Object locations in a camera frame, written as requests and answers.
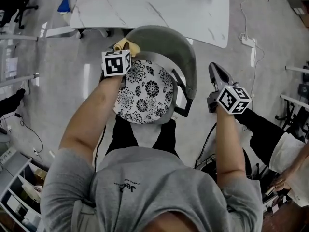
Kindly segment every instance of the white cube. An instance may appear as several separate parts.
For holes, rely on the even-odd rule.
[[[130,50],[102,52],[104,76],[125,75],[131,68]]]
[[[225,85],[217,102],[228,114],[242,114],[251,102],[251,98],[243,87]]]

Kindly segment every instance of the man wearing gray t-shirt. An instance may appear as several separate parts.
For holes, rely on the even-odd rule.
[[[153,148],[138,147],[130,123],[116,117],[113,141],[95,172],[93,151],[115,103],[121,76],[104,79],[62,137],[41,198],[49,231],[259,232],[262,197],[249,180],[234,117],[217,108],[217,184],[185,166],[175,121],[162,125]],[[126,138],[117,133],[126,130]]]

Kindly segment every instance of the marble tabletop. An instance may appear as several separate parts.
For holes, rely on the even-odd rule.
[[[77,0],[72,28],[161,25],[187,38],[225,48],[229,0]]]

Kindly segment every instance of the blue object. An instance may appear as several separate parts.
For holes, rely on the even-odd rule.
[[[58,12],[70,12],[69,0],[62,0]]]

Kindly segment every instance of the black and white floral pattern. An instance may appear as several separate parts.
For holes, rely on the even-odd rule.
[[[120,88],[113,109],[131,123],[152,123],[169,109],[172,86],[170,75],[161,66],[137,60],[126,75],[126,87]]]

